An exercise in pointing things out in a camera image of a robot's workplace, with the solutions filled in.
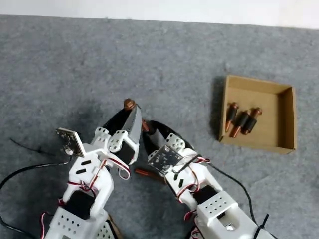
cardboard box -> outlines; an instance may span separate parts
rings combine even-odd
[[[241,111],[260,107],[263,111],[248,135],[239,133],[230,138],[233,129],[225,132],[228,106],[236,102]],[[219,141],[226,144],[263,149],[287,154],[297,148],[297,113],[295,89],[270,81],[227,76],[224,88]]]

